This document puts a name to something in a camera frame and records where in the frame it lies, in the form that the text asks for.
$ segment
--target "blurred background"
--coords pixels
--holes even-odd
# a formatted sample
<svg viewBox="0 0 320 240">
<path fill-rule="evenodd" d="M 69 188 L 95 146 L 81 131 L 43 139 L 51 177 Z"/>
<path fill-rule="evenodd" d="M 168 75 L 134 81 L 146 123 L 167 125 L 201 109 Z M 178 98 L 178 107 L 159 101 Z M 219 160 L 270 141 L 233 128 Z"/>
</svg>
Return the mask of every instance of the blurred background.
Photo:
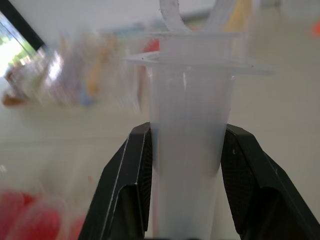
<svg viewBox="0 0 320 240">
<path fill-rule="evenodd" d="M 146 33 L 166 29 L 159 1 L 0 3 L 0 189 L 59 195 L 85 213 L 104 166 L 131 129 L 149 121 L 146 72 L 122 59 L 158 50 Z M 179 3 L 196 30 L 215 1 Z M 320 221 L 320 1 L 238 0 L 225 30 L 245 32 L 237 53 L 275 69 L 273 76 L 236 79 L 228 123 L 255 135 Z M 78 82 L 75 68 L 96 60 L 98 83 Z M 74 78 L 77 88 L 65 87 Z M 213 232 L 215 239 L 240 239 L 221 176 Z"/>
</svg>

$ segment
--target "blurry red object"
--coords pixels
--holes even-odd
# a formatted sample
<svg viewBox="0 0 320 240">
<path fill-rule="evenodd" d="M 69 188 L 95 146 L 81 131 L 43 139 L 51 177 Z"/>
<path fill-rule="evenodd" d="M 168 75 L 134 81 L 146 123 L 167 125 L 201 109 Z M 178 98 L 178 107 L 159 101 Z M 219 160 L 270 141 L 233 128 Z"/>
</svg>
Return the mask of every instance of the blurry red object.
<svg viewBox="0 0 320 240">
<path fill-rule="evenodd" d="M 155 52 L 155 51 L 159 51 L 159 49 L 160 49 L 159 39 L 155 38 L 150 42 L 148 42 L 148 44 L 144 47 L 143 52 L 144 53 Z"/>
<path fill-rule="evenodd" d="M 10 230 L 10 240 L 56 240 L 62 227 L 59 203 L 37 201 Z"/>
<path fill-rule="evenodd" d="M 71 225 L 68 240 L 78 240 L 85 219 L 85 216 L 81 216 L 74 221 L 74 223 Z"/>
<path fill-rule="evenodd" d="M 18 191 L 0 192 L 0 240 L 5 240 L 12 225 L 24 209 L 24 198 Z"/>
<path fill-rule="evenodd" d="M 26 192 L 22 192 L 22 197 L 23 197 L 23 204 L 25 207 L 29 206 L 30 204 L 34 203 L 36 198 Z"/>
<path fill-rule="evenodd" d="M 320 21 L 313 26 L 312 33 L 316 37 L 320 37 Z"/>
</svg>

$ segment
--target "plastic container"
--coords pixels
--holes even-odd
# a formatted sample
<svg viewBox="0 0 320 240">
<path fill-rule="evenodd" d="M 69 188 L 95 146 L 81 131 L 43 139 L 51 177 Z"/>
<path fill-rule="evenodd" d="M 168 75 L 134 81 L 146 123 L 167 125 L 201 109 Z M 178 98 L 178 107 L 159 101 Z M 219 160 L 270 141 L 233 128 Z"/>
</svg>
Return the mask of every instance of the plastic container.
<svg viewBox="0 0 320 240">
<path fill-rule="evenodd" d="M 169 32 L 154 33 L 160 51 L 129 59 L 147 67 L 153 145 L 153 237 L 211 239 L 216 178 L 234 75 L 268 74 L 232 58 L 238 33 L 219 32 L 236 1 L 217 0 L 208 24 L 191 32 L 177 0 L 160 0 Z"/>
</svg>

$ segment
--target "white wall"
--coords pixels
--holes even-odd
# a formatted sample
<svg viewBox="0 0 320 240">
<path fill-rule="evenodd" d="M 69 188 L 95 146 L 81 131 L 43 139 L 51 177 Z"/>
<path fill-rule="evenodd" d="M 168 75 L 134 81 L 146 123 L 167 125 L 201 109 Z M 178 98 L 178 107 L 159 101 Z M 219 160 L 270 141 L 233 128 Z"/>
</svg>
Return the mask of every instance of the white wall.
<svg viewBox="0 0 320 240">
<path fill-rule="evenodd" d="M 213 6 L 215 0 L 180 0 L 180 12 Z M 95 29 L 123 27 L 160 17 L 159 0 L 10 0 L 46 42 L 82 25 Z"/>
</svg>

